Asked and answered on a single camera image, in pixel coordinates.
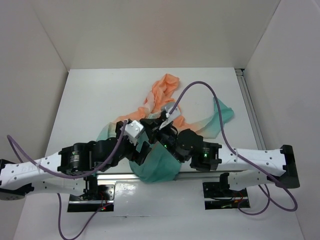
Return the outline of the orange and teal jacket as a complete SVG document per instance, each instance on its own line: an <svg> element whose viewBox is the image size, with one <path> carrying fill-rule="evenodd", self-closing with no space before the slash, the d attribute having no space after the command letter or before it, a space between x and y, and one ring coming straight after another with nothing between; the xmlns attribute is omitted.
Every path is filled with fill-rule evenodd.
<svg viewBox="0 0 320 240"><path fill-rule="evenodd" d="M99 133L97 141L106 140L116 136L116 123L125 119L140 120L143 118L153 119L160 116L161 107L169 102L173 102L173 93L177 90L180 79L171 74L165 74L162 79L156 81L145 98L143 105L136 111L127 115L119 116L113 122L108 123ZM221 131L218 107L213 102L213 114L208 118L194 123L187 123L181 115L173 121L173 126L179 132L191 129L205 139L215 139ZM138 178L147 184L162 183L174 180L180 172L179 163L167 150L159 143L152 144L151 151L147 155L144 163L138 165L130 161L129 166Z"/></svg>

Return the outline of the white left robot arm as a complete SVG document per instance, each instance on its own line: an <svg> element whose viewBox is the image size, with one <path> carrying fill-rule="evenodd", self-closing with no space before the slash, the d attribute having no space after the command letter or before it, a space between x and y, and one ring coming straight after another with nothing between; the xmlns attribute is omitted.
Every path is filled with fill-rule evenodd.
<svg viewBox="0 0 320 240"><path fill-rule="evenodd" d="M122 159L142 165L151 148L137 145L124 136L107 140L75 143L34 162L0 161L0 198L23 199L38 193L64 193L95 200L103 193L95 173L116 167Z"/></svg>

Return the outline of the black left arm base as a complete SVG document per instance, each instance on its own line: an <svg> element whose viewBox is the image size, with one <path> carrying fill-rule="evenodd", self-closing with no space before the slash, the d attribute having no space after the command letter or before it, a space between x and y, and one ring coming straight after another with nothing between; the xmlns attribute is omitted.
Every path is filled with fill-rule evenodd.
<svg viewBox="0 0 320 240"><path fill-rule="evenodd" d="M116 183L114 181L98 181L96 176L84 178L85 185L81 195L70 195L68 213L89 213L100 208L100 212L113 212Z"/></svg>

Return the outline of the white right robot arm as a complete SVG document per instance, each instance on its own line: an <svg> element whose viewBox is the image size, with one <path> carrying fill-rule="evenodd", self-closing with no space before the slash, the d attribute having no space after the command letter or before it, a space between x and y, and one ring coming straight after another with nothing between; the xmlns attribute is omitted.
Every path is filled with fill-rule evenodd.
<svg viewBox="0 0 320 240"><path fill-rule="evenodd" d="M278 188L297 189L300 180L293 148L283 145L275 150L232 148L204 141L187 128L176 132L164 118L139 121L150 143L159 143L178 162L189 162L199 172L221 172L218 190L223 196L247 187L275 184Z"/></svg>

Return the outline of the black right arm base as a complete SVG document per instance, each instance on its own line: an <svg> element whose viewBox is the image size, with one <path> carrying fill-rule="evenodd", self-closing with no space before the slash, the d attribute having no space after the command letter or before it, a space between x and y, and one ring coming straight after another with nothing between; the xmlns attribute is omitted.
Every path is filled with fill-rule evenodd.
<svg viewBox="0 0 320 240"><path fill-rule="evenodd" d="M228 182L229 172L202 173L202 189L205 210L249 209L247 189L231 190Z"/></svg>

